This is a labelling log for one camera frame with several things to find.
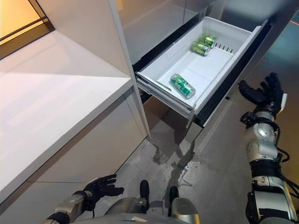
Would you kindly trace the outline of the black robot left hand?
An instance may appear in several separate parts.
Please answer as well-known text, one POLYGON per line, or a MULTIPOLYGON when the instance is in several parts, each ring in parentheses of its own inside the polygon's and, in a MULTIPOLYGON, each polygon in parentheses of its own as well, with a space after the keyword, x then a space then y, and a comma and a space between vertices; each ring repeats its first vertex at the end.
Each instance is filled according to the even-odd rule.
POLYGON ((116 174, 99 177, 88 183, 83 189, 88 192, 88 199, 97 203, 104 196, 118 196, 124 192, 123 187, 116 187, 116 174))

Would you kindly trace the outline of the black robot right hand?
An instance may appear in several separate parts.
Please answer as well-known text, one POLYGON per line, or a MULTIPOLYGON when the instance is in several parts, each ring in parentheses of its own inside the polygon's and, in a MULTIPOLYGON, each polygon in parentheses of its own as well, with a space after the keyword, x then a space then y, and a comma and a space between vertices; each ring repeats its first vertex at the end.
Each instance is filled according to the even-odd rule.
POLYGON ((264 111, 276 117, 284 110, 287 101, 287 93, 283 92, 277 73, 270 73, 260 85, 261 88, 254 89, 245 80, 241 80, 239 91, 244 98, 256 105, 254 113, 264 111))

